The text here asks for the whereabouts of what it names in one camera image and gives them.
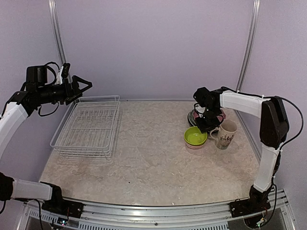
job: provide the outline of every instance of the green bowl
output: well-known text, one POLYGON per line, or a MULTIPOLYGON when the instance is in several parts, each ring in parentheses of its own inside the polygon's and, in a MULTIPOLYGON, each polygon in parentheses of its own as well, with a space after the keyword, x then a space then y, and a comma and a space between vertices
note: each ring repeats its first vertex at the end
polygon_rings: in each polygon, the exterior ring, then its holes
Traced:
POLYGON ((184 133, 184 140, 193 146, 199 146, 205 143, 207 140, 207 132, 201 133, 197 126, 190 127, 184 133))

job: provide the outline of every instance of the lavender wall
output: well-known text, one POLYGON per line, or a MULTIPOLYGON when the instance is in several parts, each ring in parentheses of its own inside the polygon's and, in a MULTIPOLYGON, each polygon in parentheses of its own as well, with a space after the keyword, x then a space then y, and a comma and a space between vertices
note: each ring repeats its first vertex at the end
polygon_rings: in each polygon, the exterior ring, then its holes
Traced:
MULTIPOLYGON (((25 81, 26 68, 57 61, 56 45, 47 1, 0 2, 0 107, 25 81)), ((46 106, 46 112, 53 107, 46 106)), ((39 117, 34 112, 17 130, 0 160, 0 172, 38 181, 50 154, 49 142, 65 107, 56 114, 39 117)), ((0 229, 13 229, 21 202, 7 202, 0 215, 0 229)))
MULTIPOLYGON (((243 91, 279 95, 293 101, 306 116, 307 1, 262 0, 259 23, 243 91)), ((298 112, 286 103, 289 137, 300 128, 298 112)), ((259 121, 244 115, 259 141, 259 121)), ((284 147, 277 185, 284 188, 298 229, 307 228, 307 131, 284 147)))
POLYGON ((57 1, 72 70, 86 95, 191 99, 197 88, 235 87, 252 0, 57 1))

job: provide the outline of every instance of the ceramic mug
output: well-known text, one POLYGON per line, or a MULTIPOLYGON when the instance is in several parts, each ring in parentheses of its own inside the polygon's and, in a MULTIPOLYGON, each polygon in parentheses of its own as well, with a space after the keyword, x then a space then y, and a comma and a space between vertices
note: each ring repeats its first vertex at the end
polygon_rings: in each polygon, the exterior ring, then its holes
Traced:
POLYGON ((210 137, 215 140, 215 145, 221 150, 228 148, 230 142, 235 136, 238 127, 235 122, 231 120, 225 120, 220 124, 220 127, 217 127, 211 130, 210 137), (212 132, 218 131, 217 136, 212 136, 212 132))

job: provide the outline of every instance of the table surface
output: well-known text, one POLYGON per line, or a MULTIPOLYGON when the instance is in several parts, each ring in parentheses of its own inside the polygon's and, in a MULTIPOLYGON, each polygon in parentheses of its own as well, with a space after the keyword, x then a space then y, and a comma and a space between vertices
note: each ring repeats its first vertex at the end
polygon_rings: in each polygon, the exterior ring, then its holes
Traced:
POLYGON ((238 125, 228 149, 208 139, 201 149, 185 146, 187 115, 193 102, 121 102, 114 159, 63 162, 51 153, 42 182, 62 188, 63 196, 101 203, 171 206, 206 204, 248 197, 258 170, 251 145, 238 125))

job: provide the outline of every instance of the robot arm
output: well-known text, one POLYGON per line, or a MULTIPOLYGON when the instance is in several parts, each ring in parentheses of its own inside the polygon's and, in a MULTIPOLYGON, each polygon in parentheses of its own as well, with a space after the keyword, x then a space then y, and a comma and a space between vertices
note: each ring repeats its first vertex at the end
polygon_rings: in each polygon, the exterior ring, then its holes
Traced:
MULTIPOLYGON (((72 83, 69 83, 67 79, 69 67, 70 64, 65 63, 57 75, 47 64, 27 68, 26 82, 5 104, 0 116, 0 159, 18 127, 34 110, 47 103, 70 104, 92 87, 91 82, 77 76, 73 76, 72 83), (55 76, 54 81, 49 84, 46 84, 47 69, 55 76), (80 89, 79 82, 87 86, 80 89)), ((69 210, 70 215, 74 217, 80 217, 83 207, 81 203, 64 200, 61 189, 56 185, 23 181, 0 173, 0 200, 10 199, 44 200, 43 209, 64 215, 67 215, 69 210)))
POLYGON ((200 130, 205 129, 202 127, 204 124, 219 125, 216 116, 222 113, 220 108, 230 108, 260 118, 262 155, 258 175, 250 189, 249 199, 230 203, 230 209, 233 217, 269 209, 268 194, 272 188, 272 178, 279 167, 280 148, 289 131, 282 100, 244 95, 223 87, 215 91, 200 88, 194 93, 194 99, 203 108, 203 116, 196 120, 200 130))

